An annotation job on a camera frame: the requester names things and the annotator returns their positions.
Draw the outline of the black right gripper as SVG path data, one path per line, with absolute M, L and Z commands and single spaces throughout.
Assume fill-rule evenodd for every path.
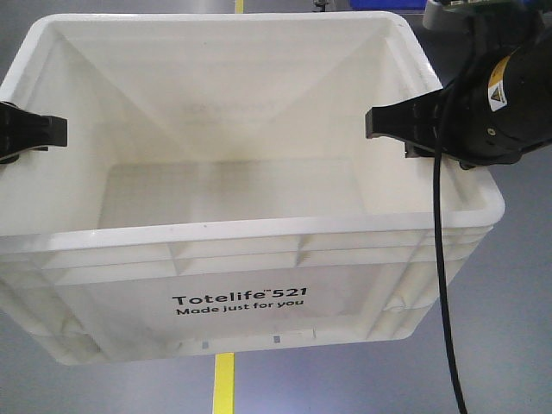
M 551 144 L 551 44 L 478 53 L 472 47 L 455 81 L 456 96 L 440 123 L 440 92 L 430 92 L 365 115 L 366 138 L 405 143 L 405 157 L 458 161 L 465 169 L 509 165 Z M 434 147 L 433 152 L 422 147 Z

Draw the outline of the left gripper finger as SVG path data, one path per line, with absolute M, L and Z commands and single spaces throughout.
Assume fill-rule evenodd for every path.
M 26 151 L 67 146 L 67 120 L 23 110 L 1 102 L 1 150 Z
M 31 151 L 43 151 L 43 152 L 47 152 L 48 151 L 48 147 L 34 147 L 34 148 L 31 148 Z M 0 164 L 1 165 L 9 165 L 9 164 L 12 164 L 12 163 L 15 163 L 17 162 L 19 159 L 20 159 L 20 156 L 21 156 L 21 153 L 19 154 L 13 154 L 9 157 L 5 157 L 5 158 L 2 158 L 0 160 Z

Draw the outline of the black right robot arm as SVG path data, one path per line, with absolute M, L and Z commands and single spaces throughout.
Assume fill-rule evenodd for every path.
M 549 1 L 442 1 L 470 40 L 446 86 L 366 114 L 366 136 L 402 141 L 409 156 L 436 151 L 462 168 L 514 164 L 551 143 Z

